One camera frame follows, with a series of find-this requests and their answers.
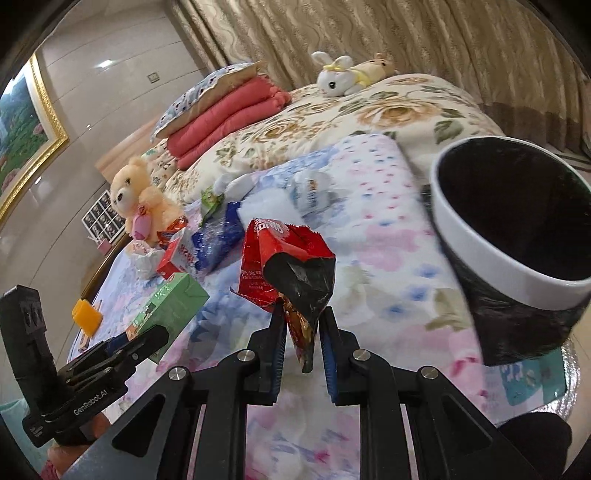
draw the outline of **teal cloth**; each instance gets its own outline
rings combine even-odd
[[[41,473],[43,466],[47,462],[47,449],[51,446],[51,441],[39,448],[31,443],[22,428],[22,420],[28,411],[29,405],[27,405],[24,398],[0,406],[0,414],[17,445],[29,460],[31,466],[38,473]]]

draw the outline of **metal screw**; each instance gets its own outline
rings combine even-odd
[[[353,358],[359,360],[360,362],[365,362],[366,360],[369,360],[370,356],[371,353],[369,353],[367,350],[358,349],[353,352]]]
[[[185,375],[187,375],[187,371],[183,367],[174,367],[168,372],[170,380],[182,380]]]
[[[435,367],[423,367],[421,375],[429,380],[434,380],[439,376],[439,371]]]
[[[250,362],[255,358],[255,352],[252,350],[240,350],[238,352],[238,359],[241,362]]]

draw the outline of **person's hand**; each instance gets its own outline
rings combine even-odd
[[[92,419],[92,434],[95,438],[100,437],[111,426],[111,423],[103,413],[99,413]],[[72,464],[78,460],[80,455],[88,450],[90,445],[62,446],[52,445],[47,451],[47,458],[56,468],[57,476],[61,477]]]

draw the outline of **beige curtain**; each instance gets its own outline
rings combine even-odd
[[[171,0],[171,7],[212,70],[264,59],[275,82],[295,89],[316,81],[315,50],[359,62],[383,52],[402,73],[464,88],[508,135],[580,151],[584,75],[515,0]]]

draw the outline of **crumpled chip bag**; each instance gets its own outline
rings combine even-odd
[[[238,292],[272,312],[284,299],[285,321],[303,373],[312,371],[320,314],[335,287],[335,254],[307,226],[255,218],[242,251]]]

